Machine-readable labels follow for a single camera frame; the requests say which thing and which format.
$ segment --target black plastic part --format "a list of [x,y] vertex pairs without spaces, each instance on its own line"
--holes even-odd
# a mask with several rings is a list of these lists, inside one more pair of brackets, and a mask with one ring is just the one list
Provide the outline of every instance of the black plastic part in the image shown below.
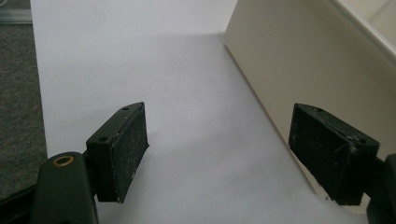
[[379,143],[323,109],[294,106],[290,149],[332,200],[359,205]]
[[85,167],[87,168],[88,178],[90,179],[91,194],[94,197],[97,194],[97,187],[99,184],[99,167],[92,164],[88,157],[88,150],[82,154],[84,156]]
[[23,189],[0,202],[0,223],[28,223],[33,209],[35,185]]
[[121,108],[88,139],[86,157],[98,170],[92,183],[99,202],[124,201],[148,147],[144,103]]
[[98,223],[82,154],[66,152],[41,166],[30,223]]
[[381,207],[383,210],[390,212],[391,204],[385,184],[385,169],[386,166],[383,161],[378,158],[368,164],[366,168],[367,185],[364,192],[370,196],[376,206]]
[[382,167],[381,194],[386,196],[379,201],[372,198],[367,207],[367,217],[370,224],[396,224],[396,154],[389,155]]
[[384,182],[391,204],[391,212],[396,217],[396,154],[387,156],[384,166]]

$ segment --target brass insert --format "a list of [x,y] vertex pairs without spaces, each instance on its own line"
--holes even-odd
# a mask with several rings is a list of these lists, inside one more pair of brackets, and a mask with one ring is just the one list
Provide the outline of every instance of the brass insert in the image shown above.
[[66,166],[66,165],[72,163],[73,160],[74,160],[73,156],[62,156],[62,157],[56,158],[52,162],[52,165],[55,167],[63,167],[63,166]]

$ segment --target screw hole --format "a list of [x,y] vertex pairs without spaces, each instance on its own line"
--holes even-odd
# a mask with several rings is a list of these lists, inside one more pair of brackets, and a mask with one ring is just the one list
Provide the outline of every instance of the screw hole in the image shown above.
[[107,141],[107,139],[108,139],[107,137],[100,137],[99,142],[105,142],[105,141]]

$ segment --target table surface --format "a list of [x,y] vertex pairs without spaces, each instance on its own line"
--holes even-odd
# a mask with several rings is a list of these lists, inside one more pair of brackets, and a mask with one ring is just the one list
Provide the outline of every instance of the table surface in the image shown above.
[[100,223],[367,223],[311,189],[224,47],[235,4],[32,1],[49,157],[146,103],[150,147]]

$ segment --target gray carpet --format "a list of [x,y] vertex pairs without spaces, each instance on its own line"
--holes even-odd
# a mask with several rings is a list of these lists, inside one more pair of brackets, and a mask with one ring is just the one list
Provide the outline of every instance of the gray carpet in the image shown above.
[[[4,8],[30,3],[8,0]],[[46,158],[33,27],[0,25],[0,200],[35,184]]]

